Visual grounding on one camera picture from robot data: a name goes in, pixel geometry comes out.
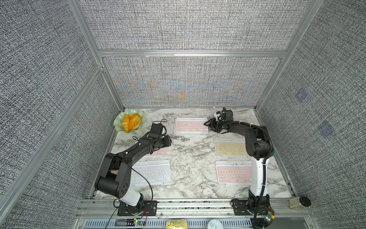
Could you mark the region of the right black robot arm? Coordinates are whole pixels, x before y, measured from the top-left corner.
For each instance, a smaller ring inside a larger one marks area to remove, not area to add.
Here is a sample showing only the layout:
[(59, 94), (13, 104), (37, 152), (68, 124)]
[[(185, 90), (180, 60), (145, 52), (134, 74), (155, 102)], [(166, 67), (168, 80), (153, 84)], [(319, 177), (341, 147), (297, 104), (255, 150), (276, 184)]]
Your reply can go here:
[(267, 167), (268, 160), (273, 152), (273, 143), (267, 128), (243, 121), (233, 121), (232, 118), (221, 116), (211, 118), (204, 123), (209, 130), (221, 133), (235, 133), (245, 137), (246, 151), (252, 161), (252, 184), (247, 200), (247, 210), (257, 215), (261, 208), (270, 205), (270, 197), (267, 191)]

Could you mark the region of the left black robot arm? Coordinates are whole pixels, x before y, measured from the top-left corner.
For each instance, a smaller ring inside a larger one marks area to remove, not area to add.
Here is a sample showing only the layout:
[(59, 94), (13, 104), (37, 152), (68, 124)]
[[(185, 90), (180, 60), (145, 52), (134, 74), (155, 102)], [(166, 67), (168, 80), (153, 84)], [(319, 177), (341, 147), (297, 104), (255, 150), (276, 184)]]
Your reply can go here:
[(131, 187), (132, 167), (145, 155), (170, 147), (171, 143), (172, 140), (168, 135), (157, 138), (143, 136), (125, 151), (117, 154), (108, 153), (96, 177), (95, 189), (114, 196), (129, 208), (142, 211), (143, 194)]

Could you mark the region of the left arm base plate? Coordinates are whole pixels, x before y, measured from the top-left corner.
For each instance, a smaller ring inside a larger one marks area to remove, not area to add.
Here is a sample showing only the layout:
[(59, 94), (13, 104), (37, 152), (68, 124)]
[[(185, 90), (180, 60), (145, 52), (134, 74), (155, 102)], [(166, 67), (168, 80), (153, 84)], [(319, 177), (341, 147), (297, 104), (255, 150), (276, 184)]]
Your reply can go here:
[(121, 202), (118, 207), (117, 216), (138, 217), (142, 218), (143, 215), (156, 216), (157, 201), (144, 200), (137, 204), (137, 206), (131, 206)]

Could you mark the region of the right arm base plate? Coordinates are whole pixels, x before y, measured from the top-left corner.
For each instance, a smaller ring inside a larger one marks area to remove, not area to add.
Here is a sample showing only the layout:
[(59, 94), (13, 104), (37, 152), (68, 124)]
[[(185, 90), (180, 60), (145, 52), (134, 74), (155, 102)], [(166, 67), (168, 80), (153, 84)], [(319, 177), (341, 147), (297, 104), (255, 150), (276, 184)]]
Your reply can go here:
[(266, 216), (269, 213), (274, 214), (274, 210), (270, 205), (261, 205), (259, 209), (256, 210), (256, 202), (252, 199), (235, 198), (230, 201), (230, 205), (234, 210), (236, 216), (249, 216), (257, 213), (259, 216)]

